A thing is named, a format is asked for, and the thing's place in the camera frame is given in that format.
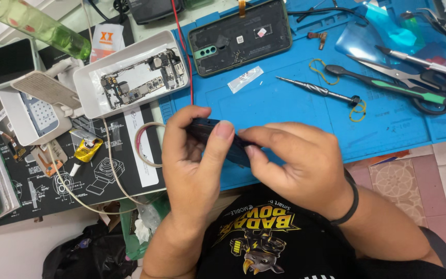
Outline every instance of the blue silicone repair mat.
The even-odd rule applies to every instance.
[[[286,8],[289,11],[308,10],[318,1],[288,0]],[[361,5],[354,0],[337,0],[337,3],[340,7],[350,9]],[[331,0],[326,0],[318,8],[331,6]],[[420,7],[434,9],[433,3],[427,0],[384,0],[379,1],[379,6],[386,6],[392,18],[406,10],[415,11]],[[189,30],[197,26],[237,11],[235,8],[210,14],[184,26],[182,30],[187,35]],[[315,14],[300,24],[295,22],[296,18],[289,16],[294,41],[288,51],[207,78],[199,76],[193,70],[195,104],[211,107],[213,112],[210,118],[229,120],[236,129],[283,121],[318,126],[338,137],[344,162],[446,141],[446,114],[423,115],[407,98],[367,87],[361,81],[347,76],[342,76],[338,84],[330,86],[309,69],[309,62],[320,58],[326,64],[340,65],[355,73],[386,79],[335,50],[336,41],[352,15],[343,12]],[[319,39],[306,38],[308,32],[328,32],[322,51],[318,50]],[[178,32],[174,30],[173,33],[178,38]],[[227,83],[257,66],[263,69],[264,74],[232,94]],[[314,66],[323,69],[317,61]],[[276,79],[276,75],[324,86],[342,95],[359,95],[367,102],[367,115],[362,122],[351,122],[350,107],[345,103],[306,92]],[[327,79],[330,82],[335,81],[333,76],[327,76]],[[190,104],[190,89],[175,92],[159,99],[159,102],[166,122],[173,113]],[[269,150],[266,151],[272,160],[277,160]],[[222,190],[255,182],[249,168],[225,162],[221,175]]]

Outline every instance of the phone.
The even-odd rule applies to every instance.
[[[292,35],[283,0],[271,0],[189,31],[197,73],[209,76],[284,51]]]
[[[207,144],[209,135],[211,131],[214,129],[216,124],[218,124],[220,120],[208,119],[208,118],[195,118],[190,125],[185,128],[187,133],[193,136],[196,140],[200,141],[203,144]],[[226,155],[226,159],[232,163],[237,165],[241,165],[244,167],[251,167],[251,161],[249,161],[249,157],[245,152],[244,147],[249,146],[251,142],[244,141],[239,136],[235,135],[233,138],[233,143]]]
[[[30,39],[0,47],[0,89],[32,71],[40,70],[40,59]]]

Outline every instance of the yellow glue tube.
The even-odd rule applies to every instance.
[[[92,160],[92,157],[102,145],[102,139],[80,129],[70,130],[70,134],[82,139],[73,155],[75,156],[75,162],[70,172],[70,176],[74,176],[83,163],[88,163]]]

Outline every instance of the rhino cartoon character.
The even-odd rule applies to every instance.
[[[254,271],[254,275],[258,272],[273,270],[275,273],[284,272],[283,269],[276,264],[276,259],[280,257],[280,253],[285,249],[286,243],[277,237],[271,236],[271,229],[248,229],[243,228],[244,238],[234,238],[230,241],[232,254],[236,257],[245,252],[244,255],[244,273],[247,270]]]

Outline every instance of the black wristband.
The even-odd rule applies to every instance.
[[[352,203],[350,210],[344,217],[330,222],[330,224],[333,226],[338,226],[340,224],[347,222],[352,217],[352,215],[354,215],[355,211],[357,210],[357,206],[359,205],[359,192],[357,191],[357,187],[353,182],[349,181],[348,179],[347,181],[352,187],[352,190],[354,191],[354,202]]]

